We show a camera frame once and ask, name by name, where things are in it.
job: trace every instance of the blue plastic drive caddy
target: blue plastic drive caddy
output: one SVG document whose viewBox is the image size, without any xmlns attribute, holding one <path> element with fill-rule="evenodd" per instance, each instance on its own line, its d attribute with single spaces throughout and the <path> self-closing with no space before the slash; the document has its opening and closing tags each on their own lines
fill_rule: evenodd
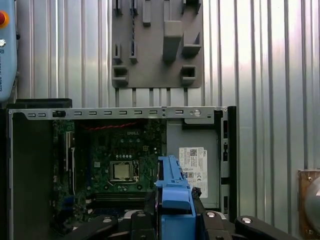
<svg viewBox="0 0 320 240">
<path fill-rule="evenodd" d="M 196 212 L 188 180 L 184 178 L 179 160 L 174 156 L 161 156 L 163 180 L 156 181 L 162 189 L 162 209 L 186 212 L 161 216 L 161 240 L 195 240 Z"/>
</svg>

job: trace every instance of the motherboard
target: motherboard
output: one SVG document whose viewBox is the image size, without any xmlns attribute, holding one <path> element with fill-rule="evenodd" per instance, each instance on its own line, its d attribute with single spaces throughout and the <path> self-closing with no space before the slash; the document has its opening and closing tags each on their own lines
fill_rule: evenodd
<svg viewBox="0 0 320 240">
<path fill-rule="evenodd" d="M 159 119 L 53 122 L 52 227 L 63 235 L 99 215 L 142 209 L 166 154 Z"/>
</svg>

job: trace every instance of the cable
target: cable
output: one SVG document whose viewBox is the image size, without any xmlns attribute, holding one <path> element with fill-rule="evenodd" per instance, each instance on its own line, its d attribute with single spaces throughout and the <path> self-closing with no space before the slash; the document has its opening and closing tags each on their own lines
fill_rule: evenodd
<svg viewBox="0 0 320 240">
<path fill-rule="evenodd" d="M 121 125 L 108 125 L 108 126 L 98 126 L 98 127 L 87 127 L 84 125 L 80 125 L 80 126 L 86 130 L 97 131 L 97 130 L 104 130 L 104 129 L 121 129 L 121 128 L 135 125 L 137 123 L 138 122 L 135 121 L 135 122 L 129 122 L 129 123 L 121 124 Z"/>
</svg>

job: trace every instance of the screw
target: screw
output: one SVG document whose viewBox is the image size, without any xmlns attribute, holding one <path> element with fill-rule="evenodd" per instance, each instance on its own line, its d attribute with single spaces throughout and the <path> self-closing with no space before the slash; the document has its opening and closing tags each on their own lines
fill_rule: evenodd
<svg viewBox="0 0 320 240">
<path fill-rule="evenodd" d="M 103 220 L 104 223 L 110 223 L 111 221 L 110 217 L 105 217 Z"/>
<path fill-rule="evenodd" d="M 211 212 L 211 211 L 207 212 L 206 215 L 207 215 L 209 218 L 214 218 L 214 217 L 216 216 L 216 215 L 215 215 L 213 212 Z"/>
<path fill-rule="evenodd" d="M 199 109 L 196 109 L 196 110 L 194 111 L 194 115 L 195 115 L 196 117 L 199 117 L 199 116 L 201 115 L 201 111 L 200 111 Z"/>
<path fill-rule="evenodd" d="M 4 47 L 6 45 L 6 40 L 0 39 L 0 47 Z"/>
<path fill-rule="evenodd" d="M 245 224 L 250 224 L 250 223 L 252 223 L 251 219 L 250 219 L 250 218 L 247 218 L 247 217 L 244 217 L 244 218 L 242 218 L 241 220 L 242 220 L 242 222 L 244 222 Z"/>
</svg>

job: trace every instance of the white label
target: white label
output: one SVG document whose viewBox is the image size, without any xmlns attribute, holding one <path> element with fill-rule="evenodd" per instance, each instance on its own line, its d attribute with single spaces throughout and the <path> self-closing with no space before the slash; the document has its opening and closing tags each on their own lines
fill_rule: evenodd
<svg viewBox="0 0 320 240">
<path fill-rule="evenodd" d="M 201 188 L 201 199 L 208 197 L 208 157 L 203 147 L 180 147 L 179 163 L 191 187 Z"/>
<path fill-rule="evenodd" d="M 95 161 L 94 162 L 94 167 L 95 168 L 100 168 L 100 162 L 99 161 Z"/>
</svg>

